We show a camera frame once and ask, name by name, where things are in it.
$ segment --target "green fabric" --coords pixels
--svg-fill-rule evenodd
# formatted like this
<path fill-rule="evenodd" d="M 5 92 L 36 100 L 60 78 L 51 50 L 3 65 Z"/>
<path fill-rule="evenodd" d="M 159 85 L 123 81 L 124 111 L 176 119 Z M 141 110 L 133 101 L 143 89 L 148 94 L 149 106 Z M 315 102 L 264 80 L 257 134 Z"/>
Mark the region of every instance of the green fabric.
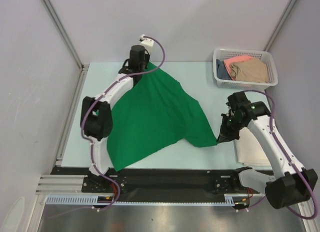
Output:
<path fill-rule="evenodd" d="M 143 75 L 115 104 L 112 118 L 107 150 L 116 171 L 183 138 L 195 147 L 217 144 L 198 101 L 161 69 Z"/>

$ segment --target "white enclosure wall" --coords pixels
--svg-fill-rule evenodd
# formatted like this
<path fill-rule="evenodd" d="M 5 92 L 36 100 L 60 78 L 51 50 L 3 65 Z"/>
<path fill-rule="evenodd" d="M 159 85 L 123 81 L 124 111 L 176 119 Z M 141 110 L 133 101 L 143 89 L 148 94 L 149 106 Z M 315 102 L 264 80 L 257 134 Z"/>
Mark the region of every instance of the white enclosure wall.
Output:
<path fill-rule="evenodd" d="M 297 158 L 320 170 L 320 0 L 299 0 L 271 53 L 278 85 L 270 89 L 276 118 Z"/>
<path fill-rule="evenodd" d="M 263 50 L 289 0 L 51 0 L 82 62 L 122 62 L 138 37 L 167 61 L 212 61 L 216 47 Z M 159 50 L 153 61 L 162 58 Z"/>
<path fill-rule="evenodd" d="M 0 24 L 0 227 L 24 196 L 21 230 L 53 164 L 80 70 L 40 0 L 0 0 Z"/>

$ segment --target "light blue table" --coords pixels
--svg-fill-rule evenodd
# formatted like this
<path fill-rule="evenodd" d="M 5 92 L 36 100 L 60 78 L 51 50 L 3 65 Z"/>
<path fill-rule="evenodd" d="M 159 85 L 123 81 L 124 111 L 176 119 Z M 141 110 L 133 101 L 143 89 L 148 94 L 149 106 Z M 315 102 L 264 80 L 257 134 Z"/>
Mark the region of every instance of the light blue table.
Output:
<path fill-rule="evenodd" d="M 89 143 L 80 135 L 82 99 L 85 96 L 93 97 L 105 90 L 115 79 L 121 66 L 122 63 L 90 64 L 64 152 L 62 167 L 91 165 Z M 164 63 L 162 69 L 178 80 L 183 89 L 199 101 L 215 136 L 218 137 L 222 121 L 221 113 L 228 110 L 227 97 L 240 90 L 218 88 L 213 79 L 212 63 Z M 266 97 L 261 94 L 247 93 L 247 97 L 252 102 L 263 101 L 268 104 Z M 128 168 L 235 169 L 242 166 L 237 162 L 233 142 L 208 148 L 195 148 L 185 140 L 181 140 Z M 254 168 L 271 169 L 269 166 Z"/>

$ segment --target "folded white towel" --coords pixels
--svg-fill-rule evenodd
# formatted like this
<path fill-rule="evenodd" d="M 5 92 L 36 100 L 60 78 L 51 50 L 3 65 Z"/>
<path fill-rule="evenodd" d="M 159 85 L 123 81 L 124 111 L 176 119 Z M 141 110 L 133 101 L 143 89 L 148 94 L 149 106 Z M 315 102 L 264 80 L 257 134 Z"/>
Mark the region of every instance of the folded white towel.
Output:
<path fill-rule="evenodd" d="M 270 166 L 264 150 L 249 129 L 240 130 L 239 136 L 240 139 L 234 141 L 239 163 L 252 166 Z"/>

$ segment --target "plastic basket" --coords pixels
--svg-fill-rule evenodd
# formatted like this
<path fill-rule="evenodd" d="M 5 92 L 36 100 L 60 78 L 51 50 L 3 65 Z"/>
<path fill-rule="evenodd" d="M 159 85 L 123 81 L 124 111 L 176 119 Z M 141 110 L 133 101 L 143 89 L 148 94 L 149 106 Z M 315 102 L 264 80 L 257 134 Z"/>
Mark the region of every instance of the plastic basket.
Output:
<path fill-rule="evenodd" d="M 268 70 L 269 83 L 252 83 L 242 81 L 223 80 L 217 77 L 217 64 L 216 59 L 224 60 L 233 58 L 240 55 L 249 55 L 259 58 L 266 64 Z M 221 49 L 217 48 L 213 52 L 213 75 L 216 79 L 216 84 L 221 88 L 234 88 L 234 89 L 255 89 L 264 90 L 270 86 L 275 86 L 278 83 L 278 74 L 275 62 L 272 55 L 268 52 L 252 51 L 252 50 L 235 50 L 235 49 Z"/>

